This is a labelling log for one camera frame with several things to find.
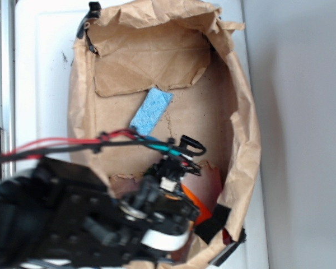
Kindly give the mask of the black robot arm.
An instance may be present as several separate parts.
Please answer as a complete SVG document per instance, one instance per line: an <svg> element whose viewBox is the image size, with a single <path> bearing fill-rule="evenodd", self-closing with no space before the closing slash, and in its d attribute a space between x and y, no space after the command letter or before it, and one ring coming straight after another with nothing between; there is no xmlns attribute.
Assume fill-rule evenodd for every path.
<svg viewBox="0 0 336 269"><path fill-rule="evenodd" d="M42 158L36 168L0 182L0 268L66 259L73 268L131 261L171 261L188 241L199 208L183 192L184 167L170 165L136 191L112 198L88 167Z"/></svg>

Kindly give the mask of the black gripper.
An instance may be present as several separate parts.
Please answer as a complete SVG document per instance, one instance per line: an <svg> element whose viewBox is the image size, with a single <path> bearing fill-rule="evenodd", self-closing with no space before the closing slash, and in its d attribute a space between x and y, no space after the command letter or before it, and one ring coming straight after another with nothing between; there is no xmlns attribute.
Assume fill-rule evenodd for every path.
<svg viewBox="0 0 336 269"><path fill-rule="evenodd" d="M124 174L111 177L127 219L148 224L140 239L130 240L137 248L134 260L177 259L175 252L189 242L200 210L183 190L188 173L200 176L200 166L192 158L165 156L139 180Z"/></svg>

